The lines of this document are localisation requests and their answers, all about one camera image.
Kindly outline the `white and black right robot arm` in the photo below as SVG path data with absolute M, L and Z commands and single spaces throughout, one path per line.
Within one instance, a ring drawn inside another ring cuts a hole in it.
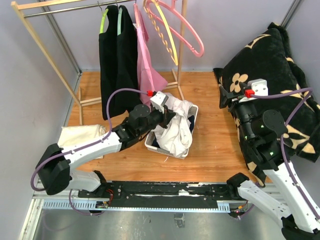
M 237 173 L 227 180 L 226 193 L 232 200 L 249 201 L 271 217 L 280 227 L 287 240 L 318 240 L 320 238 L 320 208 L 314 202 L 299 179 L 289 160 L 284 145 L 288 125 L 299 108 L 309 98 L 311 87 L 292 92 L 270 95 L 267 82 L 263 79 L 240 83 L 240 92 L 227 92 L 219 86 L 221 109 L 228 108 L 239 121 L 239 135 L 244 139 L 247 159 L 254 166 L 254 175 L 263 173 L 275 184 L 285 203 L 271 197 L 253 181 Z M 284 120 L 280 112 L 270 109 L 257 114 L 254 100 L 271 100 L 297 93 L 307 95 Z

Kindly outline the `pink plastic hanger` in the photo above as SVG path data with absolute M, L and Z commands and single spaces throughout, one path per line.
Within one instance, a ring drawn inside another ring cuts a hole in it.
M 180 20 L 180 31 L 176 31 L 171 27 L 166 19 L 166 16 L 162 10 L 165 8 L 168 12 L 173 14 Z M 182 3 L 181 12 L 176 9 L 176 1 L 172 0 L 170 4 L 162 0 L 145 0 L 143 2 L 143 9 L 147 16 L 149 17 L 155 31 L 160 37 L 166 51 L 170 54 L 170 57 L 175 65 L 178 64 L 178 53 L 175 45 L 174 37 L 177 37 L 181 43 L 183 43 L 196 57 L 200 58 L 205 53 L 204 44 L 192 27 L 192 25 L 187 21 L 185 2 Z M 190 33 L 195 38 L 198 48 L 195 48 L 188 40 L 185 38 L 185 30 L 189 30 Z

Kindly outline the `white t shirt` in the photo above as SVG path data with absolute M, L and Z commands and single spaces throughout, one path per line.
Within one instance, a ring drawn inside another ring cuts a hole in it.
M 153 132 L 160 148 L 179 158 L 187 152 L 193 141 L 188 121 L 188 113 L 193 103 L 180 100 L 170 93 L 166 95 L 168 100 L 165 104 L 176 115 L 170 121 L 168 128 L 162 128 L 158 125 Z

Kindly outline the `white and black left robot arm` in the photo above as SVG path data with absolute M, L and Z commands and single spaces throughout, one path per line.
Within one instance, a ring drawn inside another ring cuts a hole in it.
M 96 198 L 103 197 L 107 185 L 101 173 L 77 168 L 98 157 L 132 147 L 157 126 L 167 127 L 175 115 L 167 106 L 158 110 L 139 104 L 121 124 L 100 137 L 69 148 L 56 143 L 48 146 L 36 166 L 43 191 L 52 196 L 64 190 L 85 190 Z

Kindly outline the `pink hanger with metal hook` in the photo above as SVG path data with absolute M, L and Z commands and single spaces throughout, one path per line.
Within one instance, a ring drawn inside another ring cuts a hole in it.
M 142 14 L 141 14 L 141 12 L 138 8 L 138 4 L 136 2 L 134 2 L 134 4 L 133 4 L 133 9 L 134 9 L 136 28 L 141 29 L 141 31 L 144 32 L 144 24 L 143 24 Z

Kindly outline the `pink t shirt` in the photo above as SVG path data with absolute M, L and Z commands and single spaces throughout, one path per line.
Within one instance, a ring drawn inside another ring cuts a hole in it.
M 144 20 L 142 19 L 142 21 L 144 32 L 140 28 L 136 28 L 138 87 L 142 92 L 162 91 L 168 85 L 168 82 L 152 67 L 151 56 L 147 46 L 149 35 Z

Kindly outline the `navy blue t shirt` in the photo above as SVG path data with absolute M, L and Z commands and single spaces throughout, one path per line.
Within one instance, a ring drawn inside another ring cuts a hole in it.
M 190 130 L 191 133 L 193 133 L 193 130 L 194 130 L 194 127 L 195 127 L 195 116 L 191 115 L 187 120 L 190 123 L 189 130 Z M 160 148 L 160 145 L 159 145 L 159 143 L 158 143 L 156 138 L 154 138 L 154 140 L 153 140 L 151 145 L 153 147 Z

